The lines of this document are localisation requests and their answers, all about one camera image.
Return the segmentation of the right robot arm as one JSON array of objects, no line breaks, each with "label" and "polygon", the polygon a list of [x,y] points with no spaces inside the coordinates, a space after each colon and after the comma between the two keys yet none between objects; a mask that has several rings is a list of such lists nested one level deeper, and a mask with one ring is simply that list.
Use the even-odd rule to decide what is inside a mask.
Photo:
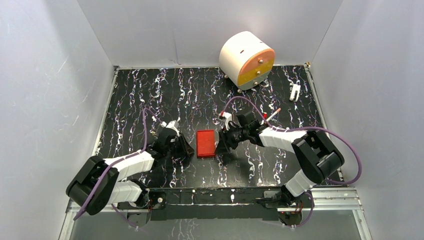
[{"label": "right robot arm", "polygon": [[224,122],[224,128],[218,132],[217,155],[230,153],[244,141],[295,154],[300,170],[281,187],[281,193],[276,196],[288,207],[295,207],[301,201],[302,194],[324,182],[345,162],[340,151],[320,128],[278,131],[266,122],[260,123],[252,112],[236,115],[238,123],[228,112],[220,113],[218,118]]}]

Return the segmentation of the red paper box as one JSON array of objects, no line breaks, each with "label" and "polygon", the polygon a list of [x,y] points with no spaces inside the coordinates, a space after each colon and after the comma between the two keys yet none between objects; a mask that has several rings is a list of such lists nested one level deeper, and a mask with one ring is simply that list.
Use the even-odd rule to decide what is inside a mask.
[{"label": "red paper box", "polygon": [[215,157],[215,131],[212,129],[196,132],[196,155],[198,158]]}]

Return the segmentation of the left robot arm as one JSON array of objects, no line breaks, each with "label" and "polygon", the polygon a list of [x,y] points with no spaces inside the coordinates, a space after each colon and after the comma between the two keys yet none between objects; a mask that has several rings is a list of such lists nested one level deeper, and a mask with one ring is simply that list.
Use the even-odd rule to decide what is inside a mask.
[{"label": "left robot arm", "polygon": [[152,170],[156,161],[167,157],[183,158],[194,154],[185,136],[165,127],[145,149],[115,158],[98,155],[87,159],[66,188],[66,195],[81,207],[82,213],[96,215],[107,205],[132,203],[144,208],[149,194],[141,184],[127,177]]}]

